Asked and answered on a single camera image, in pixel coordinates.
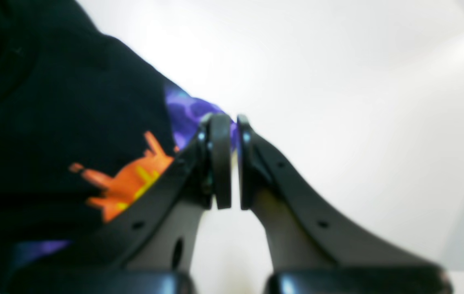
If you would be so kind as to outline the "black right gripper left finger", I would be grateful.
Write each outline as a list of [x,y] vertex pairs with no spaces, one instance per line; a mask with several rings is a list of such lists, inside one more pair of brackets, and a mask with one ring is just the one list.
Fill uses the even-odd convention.
[[231,119],[207,115],[153,186],[96,232],[13,276],[10,294],[194,294],[204,210],[231,207]]

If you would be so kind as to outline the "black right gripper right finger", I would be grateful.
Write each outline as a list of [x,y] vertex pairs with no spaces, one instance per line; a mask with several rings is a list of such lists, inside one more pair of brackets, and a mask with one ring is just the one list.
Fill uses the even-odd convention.
[[336,210],[238,115],[241,208],[262,224],[273,266],[266,294],[451,294],[436,263]]

